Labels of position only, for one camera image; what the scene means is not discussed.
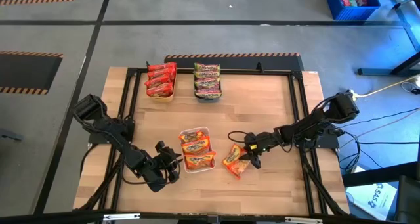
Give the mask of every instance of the blue bin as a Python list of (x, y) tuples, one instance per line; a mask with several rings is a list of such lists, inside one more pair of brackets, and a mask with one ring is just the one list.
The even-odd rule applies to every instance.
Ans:
[(341, 0), (327, 0), (334, 20), (359, 20), (365, 21), (381, 6), (379, 0), (367, 0), (366, 7), (346, 7)]

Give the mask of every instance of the concrete floor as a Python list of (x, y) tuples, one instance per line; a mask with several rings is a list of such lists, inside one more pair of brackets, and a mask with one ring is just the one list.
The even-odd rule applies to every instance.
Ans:
[[(369, 20), (399, 21), (390, 11), (391, 1), (381, 3)], [(6, 6), (0, 7), (0, 20), (96, 20), (101, 4), (102, 0), (75, 0)], [(332, 20), (325, 0), (110, 0), (105, 19)], [(0, 139), (1, 216), (32, 211), (92, 30), (92, 26), (0, 26), (0, 50), (64, 53), (48, 95), (0, 94), (0, 127), (25, 136), (21, 143)], [(324, 95), (329, 96), (343, 89), (364, 94), (401, 80), (354, 72), (362, 67), (393, 68), (415, 50), (399, 26), (103, 26), (81, 97), (101, 94), (110, 66), (143, 67), (146, 60), (161, 62), (167, 54), (223, 52), (298, 52), (305, 70), (319, 71)], [(399, 87), (356, 103), (361, 110), (356, 121), (420, 105), (418, 96)], [(360, 134), (394, 119), (347, 129)], [(360, 140), (418, 141), (419, 119), (420, 114), (414, 114)], [(71, 125), (46, 212), (71, 210), (87, 137), (78, 124)], [(339, 138), (341, 144), (347, 140)], [(415, 145), (364, 145), (363, 149), (382, 166), (411, 162), (417, 155)], [(339, 156), (354, 151), (354, 144), (347, 145)], [(376, 168), (364, 155), (359, 163)]]

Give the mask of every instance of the snack wrapper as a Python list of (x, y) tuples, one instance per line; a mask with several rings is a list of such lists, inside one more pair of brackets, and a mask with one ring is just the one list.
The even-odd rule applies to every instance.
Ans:
[(161, 70), (154, 70), (154, 71), (148, 72), (147, 75), (149, 76), (149, 79), (154, 79), (164, 74), (169, 74), (169, 77), (173, 81), (175, 79), (176, 73), (177, 73), (177, 69), (175, 69), (174, 67), (171, 67), (171, 68), (165, 68)]
[(217, 78), (221, 76), (221, 72), (220, 71), (212, 71), (212, 72), (211, 71), (203, 71), (203, 72), (195, 71), (194, 75), (198, 79)]
[(220, 77), (214, 79), (198, 79), (194, 82), (197, 89), (219, 89)]
[(160, 86), (164, 83), (170, 83), (171, 81), (171, 76), (169, 74), (164, 74), (162, 76), (156, 77), (154, 79), (148, 80), (146, 82), (144, 82), (145, 86), (150, 89), (153, 87), (157, 87)]
[(209, 146), (210, 146), (210, 140), (209, 137), (202, 137), (201, 139), (198, 139), (197, 141), (192, 141), (188, 143), (184, 143), (182, 145), (182, 150), (184, 151), (184, 154), (201, 154), (204, 152), (209, 152)]
[(202, 71), (220, 71), (221, 66), (220, 64), (214, 64), (214, 65), (205, 65), (200, 63), (194, 63), (194, 70), (198, 72)]
[(228, 168), (228, 171), (236, 178), (241, 179), (241, 174), (249, 165), (249, 160), (239, 160), (239, 157), (246, 154), (245, 149), (237, 144), (234, 144), (230, 149), (228, 156), (223, 160), (223, 165)]
[(197, 141), (198, 139), (204, 137), (204, 132), (202, 131), (195, 131), (193, 133), (189, 133), (186, 135), (179, 135), (179, 139), (182, 143), (188, 143), (192, 141)]
[(222, 96), (220, 89), (200, 89), (196, 90), (196, 96), (204, 99), (216, 99)]
[(185, 155), (185, 162), (188, 169), (199, 169), (205, 167), (213, 167), (213, 159), (216, 155), (215, 151), (208, 152), (204, 155)]
[(172, 83), (164, 83), (160, 86), (147, 89), (146, 94), (149, 97), (169, 97), (173, 94)]
[(166, 68), (175, 68), (177, 69), (177, 64), (175, 62), (168, 62), (163, 64), (154, 64), (147, 66), (147, 69), (149, 72), (155, 71), (155, 70), (162, 70)]

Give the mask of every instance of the white plastic container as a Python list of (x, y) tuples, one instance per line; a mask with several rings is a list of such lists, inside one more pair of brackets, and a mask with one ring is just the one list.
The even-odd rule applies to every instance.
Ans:
[[(208, 136), (210, 138), (210, 130), (207, 127), (198, 127), (198, 128), (194, 128), (194, 129), (187, 129), (187, 130), (182, 131), (179, 135), (187, 135), (187, 134), (190, 134), (190, 133), (194, 133), (198, 130), (201, 130), (204, 133), (205, 136)], [(209, 139), (209, 151), (210, 152), (213, 151), (213, 149), (211, 148), (211, 139)], [(184, 156), (184, 169), (185, 169), (186, 173), (197, 173), (197, 172), (202, 172), (202, 171), (208, 171), (208, 170), (216, 167), (216, 161), (215, 161), (215, 159), (213, 159), (213, 161), (211, 162), (212, 167), (210, 167), (210, 168), (199, 168), (199, 169), (195, 169), (195, 170), (188, 169), (187, 166), (186, 166), (184, 150), (182, 150), (182, 155)]]

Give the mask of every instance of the wooden tabletop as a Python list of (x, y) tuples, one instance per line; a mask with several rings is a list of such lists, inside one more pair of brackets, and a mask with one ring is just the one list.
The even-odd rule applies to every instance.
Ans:
[[(108, 114), (116, 116), (127, 68), (110, 68), (102, 100)], [(223, 96), (215, 104), (201, 104), (193, 94), (192, 74), (179, 74), (172, 102), (154, 102), (146, 96), (142, 74), (136, 103), (136, 128), (133, 144), (155, 156), (154, 146), (163, 140), (181, 153), (178, 135), (182, 130), (208, 127), (216, 168), (188, 174), (181, 164), (180, 179), (157, 193), (146, 185), (121, 184), (118, 211), (157, 213), (206, 213), (251, 215), (308, 215), (299, 151), (286, 154), (281, 148), (261, 156), (261, 169), (249, 166), (237, 180), (222, 165), (233, 142), (230, 131), (260, 133), (293, 123), (293, 111), (287, 77), (222, 75)], [(303, 72), (309, 109), (323, 99), (317, 72)], [(295, 86), (299, 98), (299, 88)], [(82, 206), (104, 178), (110, 145), (100, 145), (85, 161), (74, 208)], [(333, 199), (348, 212), (345, 188), (337, 156), (332, 150), (317, 149), (322, 182)], [(138, 181), (125, 169), (124, 176)], [(106, 207), (110, 206), (114, 185), (110, 185)], [(318, 195), (312, 186), (316, 210)]]

